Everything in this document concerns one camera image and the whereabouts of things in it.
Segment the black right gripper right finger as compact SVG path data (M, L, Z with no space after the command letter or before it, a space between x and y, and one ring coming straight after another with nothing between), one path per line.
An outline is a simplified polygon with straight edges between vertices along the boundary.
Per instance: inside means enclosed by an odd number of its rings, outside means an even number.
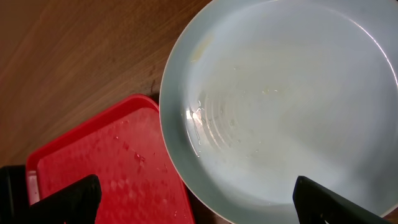
M305 176L297 177L293 201L300 224L389 224Z

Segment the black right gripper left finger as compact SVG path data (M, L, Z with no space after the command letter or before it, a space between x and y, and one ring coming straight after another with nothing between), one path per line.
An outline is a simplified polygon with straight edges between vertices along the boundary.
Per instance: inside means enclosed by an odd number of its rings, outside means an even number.
M88 175L33 204L29 209L29 222L94 224L101 197L98 176Z

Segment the light blue plate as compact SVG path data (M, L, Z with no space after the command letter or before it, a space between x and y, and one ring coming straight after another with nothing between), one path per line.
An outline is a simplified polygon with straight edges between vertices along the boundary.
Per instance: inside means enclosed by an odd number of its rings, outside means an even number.
M160 121L185 185L232 223L297 223L304 175L397 207L397 2L209 2L165 66Z

